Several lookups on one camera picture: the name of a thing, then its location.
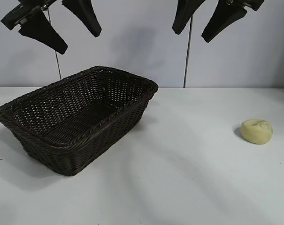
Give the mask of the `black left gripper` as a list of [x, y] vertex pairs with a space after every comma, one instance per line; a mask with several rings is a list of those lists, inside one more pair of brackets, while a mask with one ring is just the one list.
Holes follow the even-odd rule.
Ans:
[[[64, 54], [68, 45], [43, 13], [56, 0], [19, 0], [19, 2], [1, 19], [1, 22], [9, 30], [20, 24], [19, 33], [21, 35], [35, 39], [58, 53]], [[62, 4], [85, 25], [94, 37], [100, 35], [102, 29], [90, 0], [62, 0]]]

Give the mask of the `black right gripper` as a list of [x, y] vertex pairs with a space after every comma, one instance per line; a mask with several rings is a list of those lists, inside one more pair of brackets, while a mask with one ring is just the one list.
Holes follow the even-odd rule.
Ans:
[[[247, 14], [244, 7], [249, 7], [254, 11], [258, 11], [263, 3], [264, 0], [219, 1], [201, 36], [209, 43], [222, 30]], [[181, 34], [191, 16], [192, 0], [178, 0], [177, 11], [172, 26], [173, 31], [177, 35]]]

